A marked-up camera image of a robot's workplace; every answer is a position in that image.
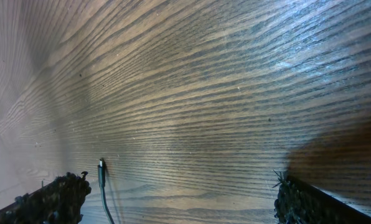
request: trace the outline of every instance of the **wooden table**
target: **wooden table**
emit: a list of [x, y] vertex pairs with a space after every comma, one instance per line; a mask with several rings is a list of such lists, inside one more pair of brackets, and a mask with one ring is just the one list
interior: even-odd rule
[[66, 171], [84, 222], [275, 223], [273, 170], [371, 216], [371, 0], [0, 1], [0, 208]]

